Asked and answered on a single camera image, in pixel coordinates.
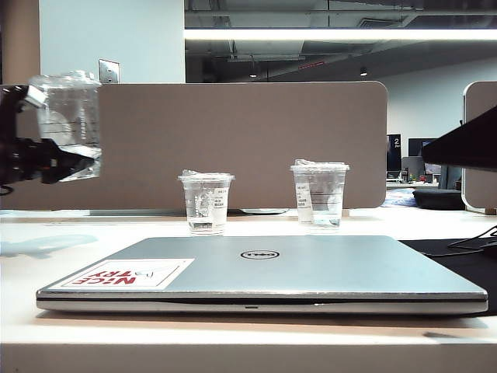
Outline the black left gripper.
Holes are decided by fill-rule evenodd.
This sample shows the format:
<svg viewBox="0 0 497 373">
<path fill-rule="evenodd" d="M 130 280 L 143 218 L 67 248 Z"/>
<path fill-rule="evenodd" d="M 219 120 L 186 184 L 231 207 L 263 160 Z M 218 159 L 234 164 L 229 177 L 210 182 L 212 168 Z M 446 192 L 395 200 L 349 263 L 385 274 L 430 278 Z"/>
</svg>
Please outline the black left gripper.
<svg viewBox="0 0 497 373">
<path fill-rule="evenodd" d="M 15 138 L 1 143 L 1 183 L 17 183 L 42 176 L 41 143 L 16 138 L 16 116 L 25 105 L 44 106 L 47 96 L 32 85 L 11 85 L 1 89 L 1 138 Z M 102 149 L 89 145 L 58 145 L 43 138 L 49 148 L 49 180 L 69 182 L 99 177 Z"/>
</svg>

